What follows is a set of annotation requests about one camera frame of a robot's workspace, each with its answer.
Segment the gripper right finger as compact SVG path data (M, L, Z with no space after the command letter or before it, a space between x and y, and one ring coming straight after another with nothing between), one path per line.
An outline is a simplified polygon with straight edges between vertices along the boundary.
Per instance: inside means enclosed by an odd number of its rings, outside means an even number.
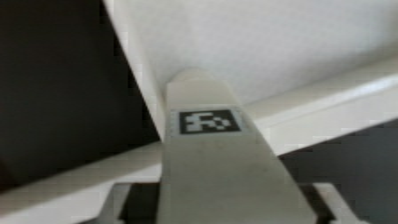
M331 183L299 185L315 214L315 224L370 224L361 220Z

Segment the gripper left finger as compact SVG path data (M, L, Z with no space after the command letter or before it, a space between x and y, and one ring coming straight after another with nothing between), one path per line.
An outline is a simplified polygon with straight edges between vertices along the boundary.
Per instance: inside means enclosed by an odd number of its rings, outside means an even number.
M76 224L155 224L160 183L117 183L94 218Z

